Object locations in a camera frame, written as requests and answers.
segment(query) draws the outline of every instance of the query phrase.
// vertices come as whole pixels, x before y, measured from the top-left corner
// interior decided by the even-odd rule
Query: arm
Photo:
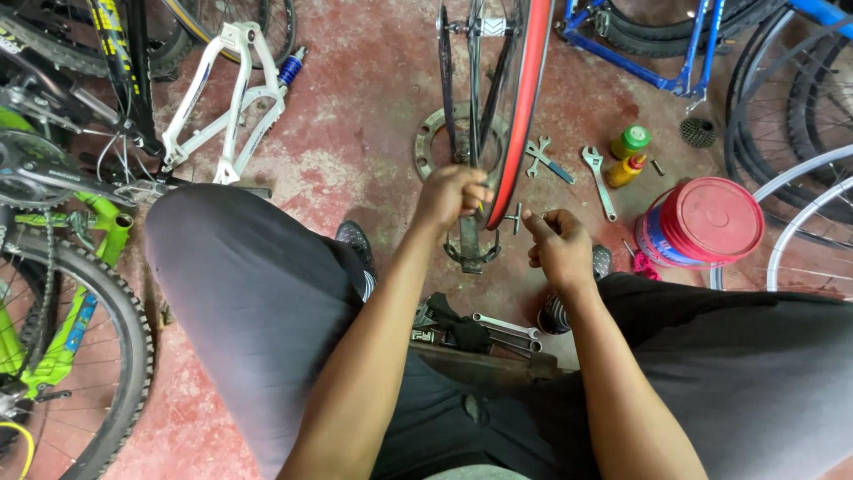
[[[704,480],[690,440],[646,380],[592,276],[592,242],[567,210],[523,214],[541,267],[566,307],[583,375],[589,434],[605,480]]]
[[[322,368],[278,480],[367,479],[391,422],[412,318],[438,239],[491,193],[462,167],[430,175],[385,278]]]

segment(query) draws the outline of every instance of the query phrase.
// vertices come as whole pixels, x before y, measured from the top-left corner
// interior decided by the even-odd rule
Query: hand
[[[486,173],[461,165],[441,167],[424,182],[412,226],[425,228],[438,240],[460,215],[470,215],[495,196],[481,185]]]
[[[548,281],[566,294],[595,286],[592,240],[580,220],[562,209],[545,214],[525,210],[521,219],[535,243],[527,252],[531,267],[541,267]]]

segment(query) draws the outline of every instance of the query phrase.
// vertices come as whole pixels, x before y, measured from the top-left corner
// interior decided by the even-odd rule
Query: bucket
[[[750,254],[761,243],[764,216],[740,185],[705,177],[661,194],[637,219],[634,233],[655,263],[704,270]]]

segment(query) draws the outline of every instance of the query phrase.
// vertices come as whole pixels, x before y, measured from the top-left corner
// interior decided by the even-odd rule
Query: pink string
[[[634,272],[652,280],[663,280],[660,277],[660,274],[658,274],[658,270],[655,269],[654,262],[652,262],[642,250],[637,250],[634,254]]]

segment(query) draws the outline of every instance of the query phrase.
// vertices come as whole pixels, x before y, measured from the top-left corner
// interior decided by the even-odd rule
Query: label on bucket
[[[648,213],[646,225],[648,239],[651,241],[652,247],[656,249],[666,260],[682,265],[695,265],[697,263],[702,263],[701,260],[694,260],[682,255],[678,250],[673,249],[672,245],[667,242],[666,237],[664,237],[664,233],[660,230],[660,205],[652,208],[652,211]]]

